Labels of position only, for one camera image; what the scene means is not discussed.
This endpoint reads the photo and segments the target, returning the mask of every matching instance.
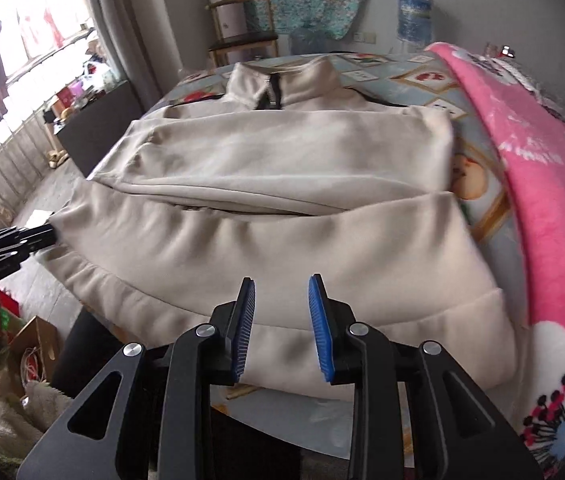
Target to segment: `beige sweatshirt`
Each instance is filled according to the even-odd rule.
[[[483,388],[511,378],[501,291],[445,191],[447,115],[369,104],[340,88],[326,59],[280,76],[283,110],[256,111],[267,80],[239,64],[220,101],[133,123],[51,218],[62,244],[43,264],[150,346],[208,320],[252,277],[246,383],[351,396],[320,374],[307,307],[315,272],[389,338],[440,341]]]

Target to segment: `cardboard box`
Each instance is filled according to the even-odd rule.
[[[35,316],[16,335],[9,345],[7,370],[11,390],[19,397],[24,397],[24,388],[20,377],[20,363],[28,348],[40,348],[42,369],[47,382],[51,381],[58,362],[58,332],[51,323]]]

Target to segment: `pink blanket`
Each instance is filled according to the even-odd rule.
[[[490,59],[435,43],[501,156],[527,260],[514,428],[545,478],[565,464],[565,123]]]
[[[429,47],[456,74],[505,165],[528,265],[530,323],[565,327],[565,123],[488,59]]]

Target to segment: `wooden chair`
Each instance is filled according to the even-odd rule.
[[[232,36],[230,38],[223,38],[222,30],[220,28],[220,20],[218,19],[218,7],[230,4],[242,4],[244,2],[251,2],[253,0],[221,0],[214,4],[209,4],[205,8],[211,10],[213,16],[213,23],[216,29],[216,36],[218,41],[209,47],[209,53],[214,67],[218,68],[220,64],[218,60],[224,57],[224,64],[227,64],[226,57],[228,52],[234,50],[246,50],[248,48],[256,48],[258,46],[272,46],[274,47],[274,56],[278,57],[278,34],[274,30],[274,14],[272,12],[271,0],[267,0],[267,13],[269,16],[269,27],[271,30],[262,30],[259,32],[248,32],[240,34],[239,36]]]

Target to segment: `floor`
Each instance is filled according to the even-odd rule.
[[[72,160],[51,171],[28,198],[14,225],[24,226],[34,210],[60,209],[71,198],[79,178],[84,177]],[[21,317],[25,322],[39,316],[54,325],[62,345],[80,313],[81,305],[34,257],[25,260],[18,272],[1,280],[0,289],[9,291],[20,303]]]

